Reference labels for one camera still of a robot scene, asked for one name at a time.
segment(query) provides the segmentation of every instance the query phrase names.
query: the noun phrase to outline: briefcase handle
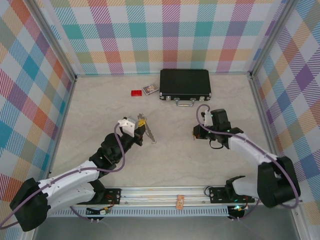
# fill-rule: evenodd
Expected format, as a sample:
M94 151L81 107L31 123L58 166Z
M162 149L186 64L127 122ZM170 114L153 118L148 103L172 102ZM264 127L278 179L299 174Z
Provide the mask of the briefcase handle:
M176 103L176 105L177 105L178 107L192 107L192 106L195 104L195 101L196 101L195 98L190 98L190 101L192 101L191 104L186 104L186 103L179 104L180 98L176 97L176 98L173 99L173 100L175 100L175 103Z

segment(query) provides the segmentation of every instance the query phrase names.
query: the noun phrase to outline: red block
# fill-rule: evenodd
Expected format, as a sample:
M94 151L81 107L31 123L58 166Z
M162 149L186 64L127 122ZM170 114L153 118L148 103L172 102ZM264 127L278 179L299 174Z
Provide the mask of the red block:
M142 96L142 90L132 90L131 97L139 97Z

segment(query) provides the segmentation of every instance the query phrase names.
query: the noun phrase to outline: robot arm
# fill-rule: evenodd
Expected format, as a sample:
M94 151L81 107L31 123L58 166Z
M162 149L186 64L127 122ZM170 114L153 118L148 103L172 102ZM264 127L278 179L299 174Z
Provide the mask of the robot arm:
M250 196L260 198L262 203L272 208L295 198L294 189L279 167L277 162L287 173L300 196L300 188L292 161L288 157L278 157L256 144L238 127L231 127L224 109L201 113L204 126L201 124L193 128L193 135L197 139L217 140L222 146L241 155L250 164L257 167L257 171L247 176L237 176L226 181L225 191L233 202L236 196Z
M87 202L99 204L105 197L105 187L98 179L113 172L123 157L118 140L124 153L133 144L142 146L146 127L138 123L131 117L119 120L117 125L120 126L122 136L117 135L117 139L116 132L107 135L97 152L78 167L38 182L33 178L26 180L10 203L10 208L14 211L23 201L38 192L14 214L22 230L27 232L35 229L47 216L66 207Z

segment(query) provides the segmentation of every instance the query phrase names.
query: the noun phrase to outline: black briefcase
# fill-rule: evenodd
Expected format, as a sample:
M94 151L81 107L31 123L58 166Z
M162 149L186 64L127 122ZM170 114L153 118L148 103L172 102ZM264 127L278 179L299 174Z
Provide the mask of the black briefcase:
M193 106L211 98L209 72L202 69L163 69L160 71L160 99L176 101L178 106ZM179 104L180 100L192 101Z

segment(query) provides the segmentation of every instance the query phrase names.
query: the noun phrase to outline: beige floor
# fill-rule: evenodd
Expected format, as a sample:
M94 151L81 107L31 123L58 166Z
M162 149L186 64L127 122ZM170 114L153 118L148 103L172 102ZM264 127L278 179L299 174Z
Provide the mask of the beige floor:
M196 108L177 107L159 100L159 93L131 97L138 90L159 83L159 75L79 78L67 115L52 176L87 160L123 117L143 113L157 141L145 136L134 145L126 165L101 178L110 187L222 185L229 178L254 171L245 159L227 149L213 150L208 140L194 140ZM245 75L211 75L211 109L224 108L233 127L239 127L267 149L255 103Z

